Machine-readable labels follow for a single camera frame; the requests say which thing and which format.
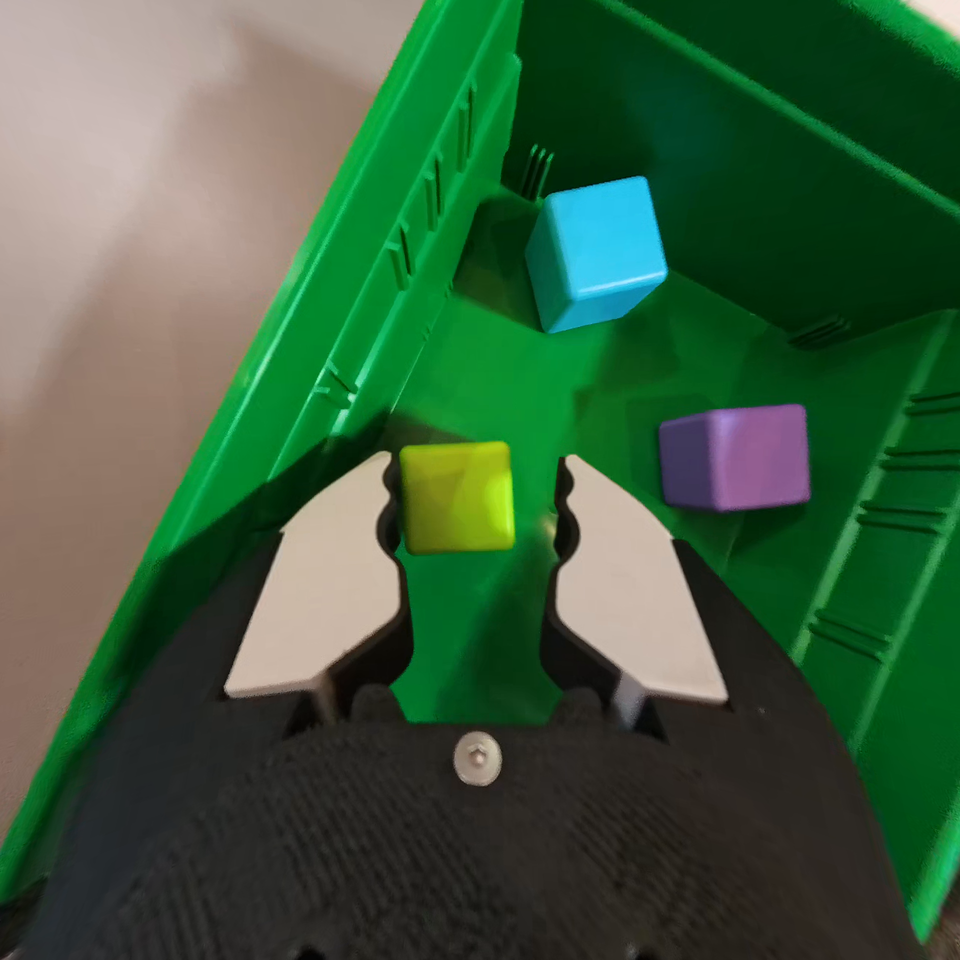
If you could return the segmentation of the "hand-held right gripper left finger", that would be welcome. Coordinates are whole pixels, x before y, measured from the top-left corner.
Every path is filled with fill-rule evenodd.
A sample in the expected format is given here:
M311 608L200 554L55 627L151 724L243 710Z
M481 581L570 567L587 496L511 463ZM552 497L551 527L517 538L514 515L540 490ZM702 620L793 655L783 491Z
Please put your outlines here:
M378 451L287 521L225 680L229 699L307 693L337 721L359 690L402 676L414 632L398 474Z

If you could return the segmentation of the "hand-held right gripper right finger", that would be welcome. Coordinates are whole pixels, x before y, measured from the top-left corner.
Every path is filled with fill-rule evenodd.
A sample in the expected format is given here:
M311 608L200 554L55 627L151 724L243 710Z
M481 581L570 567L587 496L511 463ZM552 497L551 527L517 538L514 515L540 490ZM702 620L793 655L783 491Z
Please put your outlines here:
M724 707L729 692L666 526L577 455L559 458L557 561L539 658L562 691L587 689L637 728L655 700Z

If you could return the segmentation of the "lime green cube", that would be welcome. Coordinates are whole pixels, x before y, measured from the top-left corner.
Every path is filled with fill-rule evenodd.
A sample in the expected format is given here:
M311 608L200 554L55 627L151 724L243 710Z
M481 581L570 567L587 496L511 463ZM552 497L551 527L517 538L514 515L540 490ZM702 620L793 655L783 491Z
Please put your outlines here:
M399 450L403 536L414 556L511 550L516 520L511 451L502 440Z

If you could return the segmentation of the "purple cube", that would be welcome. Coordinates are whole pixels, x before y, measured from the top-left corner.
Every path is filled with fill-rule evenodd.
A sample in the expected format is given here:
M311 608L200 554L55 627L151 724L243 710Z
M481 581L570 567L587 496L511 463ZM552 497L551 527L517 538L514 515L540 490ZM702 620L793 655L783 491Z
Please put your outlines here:
M712 409L657 429L663 500L733 513L810 501L808 415L796 403Z

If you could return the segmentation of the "blue cube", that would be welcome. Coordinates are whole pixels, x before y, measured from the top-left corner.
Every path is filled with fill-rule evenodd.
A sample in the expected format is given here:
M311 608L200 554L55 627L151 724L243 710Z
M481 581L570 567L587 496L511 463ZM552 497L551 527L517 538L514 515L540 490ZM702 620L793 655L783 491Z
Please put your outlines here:
M524 256L545 333L626 316L668 276L648 179L635 175L550 194Z

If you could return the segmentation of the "green plastic bin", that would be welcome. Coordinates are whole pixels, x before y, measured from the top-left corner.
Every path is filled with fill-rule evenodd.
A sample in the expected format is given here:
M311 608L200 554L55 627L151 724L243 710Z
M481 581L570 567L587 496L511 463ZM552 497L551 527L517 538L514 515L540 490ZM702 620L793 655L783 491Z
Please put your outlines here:
M2 848L4 958L924 958L958 886L958 48L851 2L426 2ZM541 328L552 193L668 275ZM663 498L796 403L811 495ZM502 441L515 545L406 550L400 450ZM398 466L409 666L225 691L282 528ZM668 529L728 692L635 729L540 642L560 458Z

